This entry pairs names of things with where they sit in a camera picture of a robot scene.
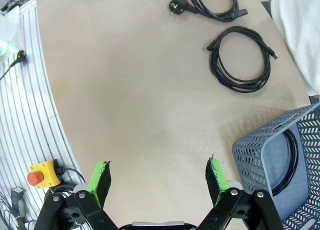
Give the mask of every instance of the beige tabletop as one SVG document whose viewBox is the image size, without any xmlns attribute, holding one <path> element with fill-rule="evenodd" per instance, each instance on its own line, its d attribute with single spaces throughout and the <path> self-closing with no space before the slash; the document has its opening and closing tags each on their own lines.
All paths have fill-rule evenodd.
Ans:
<svg viewBox="0 0 320 230">
<path fill-rule="evenodd" d="M 37 0 L 44 59 L 67 140 L 88 180 L 111 161 L 104 209 L 118 226 L 133 221 L 198 225 L 212 207 L 205 166 L 214 154 L 239 180 L 232 144 L 287 110 L 309 104 L 303 82 L 258 0 L 222 23 L 171 0 Z M 231 0 L 203 0 L 213 12 Z M 252 94 L 219 84 L 206 47 L 230 26 L 258 31 L 279 56 L 266 86 Z M 263 59 L 249 38 L 230 34 L 222 60 L 236 77 L 257 76 Z M 245 229 L 233 224 L 233 229 Z"/>
</svg>

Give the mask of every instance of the red button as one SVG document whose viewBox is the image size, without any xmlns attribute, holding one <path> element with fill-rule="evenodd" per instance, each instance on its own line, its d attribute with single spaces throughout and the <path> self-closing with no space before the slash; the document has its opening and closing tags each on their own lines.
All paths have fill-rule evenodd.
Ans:
<svg viewBox="0 0 320 230">
<path fill-rule="evenodd" d="M 27 180 L 30 185 L 35 186 L 44 180 L 44 176 L 40 171 L 29 172 L 27 176 Z"/>
</svg>

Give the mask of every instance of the table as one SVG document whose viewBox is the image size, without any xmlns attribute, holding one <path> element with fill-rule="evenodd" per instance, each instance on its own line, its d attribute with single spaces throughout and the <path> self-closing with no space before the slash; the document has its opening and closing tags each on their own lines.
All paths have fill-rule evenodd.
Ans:
<svg viewBox="0 0 320 230">
<path fill-rule="evenodd" d="M 37 0 L 44 59 L 67 140 L 88 180 L 111 161 L 104 209 L 118 226 L 133 221 L 199 224 L 212 204 L 208 158 L 240 180 L 232 144 L 287 110 L 309 104 L 297 67 L 258 0 L 248 15 L 222 23 L 184 12 L 171 0 Z M 203 0 L 214 12 L 231 0 Z M 233 92 L 209 71 L 206 47 L 224 29 L 258 31 L 279 56 L 266 86 Z M 262 69 L 259 47 L 240 34 L 222 42 L 236 77 Z M 233 229 L 245 229 L 233 224 Z"/>
</svg>

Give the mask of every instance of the white slatted surface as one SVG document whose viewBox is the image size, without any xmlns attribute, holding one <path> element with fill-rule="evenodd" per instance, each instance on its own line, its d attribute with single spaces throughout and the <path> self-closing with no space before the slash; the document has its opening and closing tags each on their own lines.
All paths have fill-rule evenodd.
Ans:
<svg viewBox="0 0 320 230">
<path fill-rule="evenodd" d="M 31 220 L 37 219 L 48 189 L 37 190 L 28 184 L 29 166 L 52 159 L 57 159 L 61 166 L 75 169 L 78 166 L 50 90 L 36 0 L 20 8 L 19 23 L 20 45 L 26 51 L 27 62 L 16 64 L 0 81 L 0 191 L 10 202 L 11 188 L 23 188 L 27 218 Z M 12 55 L 0 63 L 0 76 L 15 58 Z M 76 173 L 67 172 L 63 176 L 66 181 L 80 183 Z"/>
</svg>

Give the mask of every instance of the plastic basket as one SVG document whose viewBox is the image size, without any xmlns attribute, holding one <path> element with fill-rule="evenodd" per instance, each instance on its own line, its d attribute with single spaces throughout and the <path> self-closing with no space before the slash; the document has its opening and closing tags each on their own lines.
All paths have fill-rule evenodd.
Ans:
<svg viewBox="0 0 320 230">
<path fill-rule="evenodd" d="M 273 197 L 285 230 L 320 229 L 320 103 L 288 111 L 237 140 L 232 147 L 243 188 L 271 193 L 283 179 L 290 150 L 283 132 L 298 142 L 299 161 L 290 184 Z"/>
</svg>

